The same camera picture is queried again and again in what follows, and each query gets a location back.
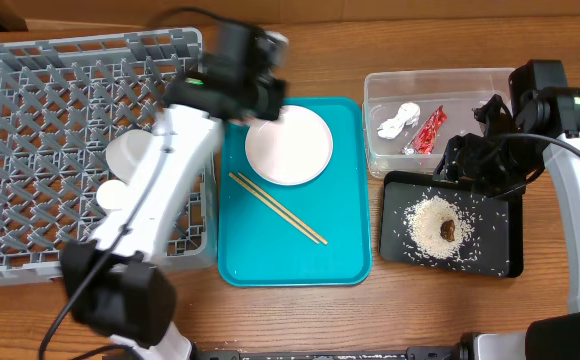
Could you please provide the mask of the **red snack wrapper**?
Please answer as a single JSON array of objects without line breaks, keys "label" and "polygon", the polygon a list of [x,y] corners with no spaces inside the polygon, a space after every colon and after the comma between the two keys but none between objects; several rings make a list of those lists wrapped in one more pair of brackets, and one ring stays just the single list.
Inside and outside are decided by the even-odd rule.
[{"label": "red snack wrapper", "polygon": [[446,120],[447,115],[443,111],[443,106],[439,106],[402,149],[402,153],[405,155],[430,155],[436,144],[440,128]]}]

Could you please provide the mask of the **large white plate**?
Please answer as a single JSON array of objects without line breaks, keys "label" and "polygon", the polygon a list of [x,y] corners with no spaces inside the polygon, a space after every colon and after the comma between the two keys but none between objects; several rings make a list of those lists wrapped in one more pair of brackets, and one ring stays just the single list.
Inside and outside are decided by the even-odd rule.
[{"label": "large white plate", "polygon": [[329,164],[333,150],[329,126],[306,107],[285,105],[277,120],[248,122],[246,158],[256,174],[276,185],[315,179]]}]

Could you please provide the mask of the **white napkin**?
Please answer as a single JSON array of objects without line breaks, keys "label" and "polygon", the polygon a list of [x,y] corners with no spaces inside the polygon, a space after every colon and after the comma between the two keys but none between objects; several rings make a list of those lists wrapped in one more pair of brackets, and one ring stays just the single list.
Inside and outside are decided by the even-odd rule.
[{"label": "white napkin", "polygon": [[382,139],[396,138],[405,127],[414,127],[418,124],[421,115],[420,106],[413,102],[402,104],[397,114],[384,121],[377,128],[377,135]]}]

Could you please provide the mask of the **grey bowl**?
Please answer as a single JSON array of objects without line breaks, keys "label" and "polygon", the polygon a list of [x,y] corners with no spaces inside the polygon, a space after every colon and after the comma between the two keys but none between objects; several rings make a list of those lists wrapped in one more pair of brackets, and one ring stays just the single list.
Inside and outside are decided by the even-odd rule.
[{"label": "grey bowl", "polygon": [[128,183],[152,138],[153,135],[148,131],[133,129],[113,139],[105,150],[105,159],[113,175]]}]

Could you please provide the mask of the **white paper cup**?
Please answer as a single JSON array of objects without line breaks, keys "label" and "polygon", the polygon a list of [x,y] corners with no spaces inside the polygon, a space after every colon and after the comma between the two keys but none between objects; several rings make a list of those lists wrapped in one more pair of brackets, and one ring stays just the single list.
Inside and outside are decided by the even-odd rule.
[{"label": "white paper cup", "polygon": [[118,179],[113,179],[98,187],[95,199],[104,212],[109,214],[123,208],[127,194],[128,186]]}]

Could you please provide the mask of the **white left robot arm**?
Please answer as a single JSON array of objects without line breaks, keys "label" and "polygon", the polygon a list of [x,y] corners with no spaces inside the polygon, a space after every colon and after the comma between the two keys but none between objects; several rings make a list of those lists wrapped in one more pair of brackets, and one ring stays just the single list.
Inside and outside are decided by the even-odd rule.
[{"label": "white left robot arm", "polygon": [[121,209],[107,215],[89,241],[70,241],[61,252],[68,302],[42,340],[40,355],[62,320],[72,316],[109,338],[110,349],[136,359],[190,358],[192,343],[173,322],[177,292],[159,265],[225,123],[278,118],[286,83],[273,70],[287,45],[279,33],[223,20],[214,52],[167,85]]}]

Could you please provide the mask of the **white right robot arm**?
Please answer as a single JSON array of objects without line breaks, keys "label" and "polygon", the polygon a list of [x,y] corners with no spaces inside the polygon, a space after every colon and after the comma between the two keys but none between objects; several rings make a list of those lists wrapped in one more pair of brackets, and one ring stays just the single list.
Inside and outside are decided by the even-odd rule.
[{"label": "white right robot arm", "polygon": [[518,333],[467,334],[458,359],[580,359],[580,88],[559,60],[530,60],[509,76],[509,105],[497,96],[475,109],[483,135],[451,138],[433,172],[437,181],[470,180],[489,197],[524,192],[549,172],[569,260],[568,312]]}]

